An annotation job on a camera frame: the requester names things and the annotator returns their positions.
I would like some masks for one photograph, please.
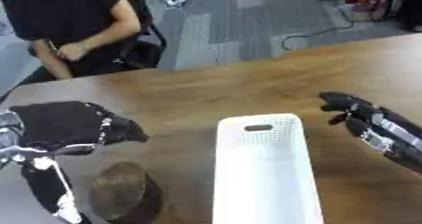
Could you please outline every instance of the robotic hand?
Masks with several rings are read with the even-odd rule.
[[[132,120],[97,104],[16,106],[0,112],[0,169],[14,161],[39,203],[66,223],[90,224],[75,207],[72,185],[57,155],[86,155],[98,146],[148,137]]]
[[[422,128],[388,108],[339,92],[323,92],[325,112],[341,111],[330,125],[345,122],[355,137],[383,152],[388,159],[422,173]]]

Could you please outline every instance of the wooden table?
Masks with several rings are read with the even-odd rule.
[[[139,122],[153,137],[150,143],[116,145],[66,166],[85,178],[91,174],[87,163],[140,163],[166,196],[159,224],[211,222],[219,120],[296,113],[309,138],[326,223],[406,224],[422,222],[422,178],[352,138],[343,126],[328,126],[331,115],[318,109],[317,95],[356,94],[422,124],[421,84],[422,36],[411,35],[215,69],[148,70],[33,85],[16,89],[6,104],[89,101]]]

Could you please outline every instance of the gray carpet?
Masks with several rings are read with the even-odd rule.
[[[284,54],[281,40],[348,25],[338,0],[191,0],[182,10],[148,0],[170,40],[160,67],[190,69]],[[357,23],[348,30],[294,39],[290,48],[406,34],[394,23]]]

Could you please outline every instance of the chair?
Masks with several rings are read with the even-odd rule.
[[[159,40],[159,45],[142,40],[142,36],[153,33]],[[156,68],[164,51],[167,49],[167,40],[155,26],[139,35],[139,38],[130,42],[121,52],[121,61],[136,69]]]

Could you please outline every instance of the person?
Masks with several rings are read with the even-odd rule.
[[[114,61],[151,22],[143,0],[2,0],[16,35],[42,67],[25,83],[115,72]]]

